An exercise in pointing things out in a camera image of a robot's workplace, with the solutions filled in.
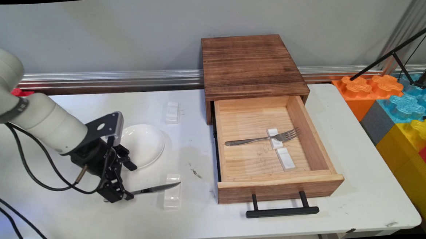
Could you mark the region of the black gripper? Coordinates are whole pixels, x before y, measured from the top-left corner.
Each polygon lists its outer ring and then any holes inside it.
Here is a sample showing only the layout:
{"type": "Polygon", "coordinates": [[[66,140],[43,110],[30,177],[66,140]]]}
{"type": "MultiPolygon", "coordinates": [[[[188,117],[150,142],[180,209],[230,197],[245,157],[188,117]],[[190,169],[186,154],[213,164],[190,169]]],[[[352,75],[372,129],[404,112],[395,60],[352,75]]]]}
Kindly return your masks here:
{"type": "MultiPolygon", "coordinates": [[[[107,152],[107,143],[99,138],[71,152],[70,157],[72,163],[81,168],[88,166],[86,171],[98,177],[102,177],[106,157],[108,157],[107,167],[110,167],[116,161],[124,165],[129,171],[137,170],[138,167],[130,159],[130,151],[126,147],[119,144],[114,148],[111,147],[108,155],[106,155],[107,152]]],[[[127,191],[123,185],[121,171],[121,168],[106,170],[105,178],[97,190],[97,193],[109,203],[115,203],[120,200],[132,200],[134,198],[134,195],[127,191]]]]}

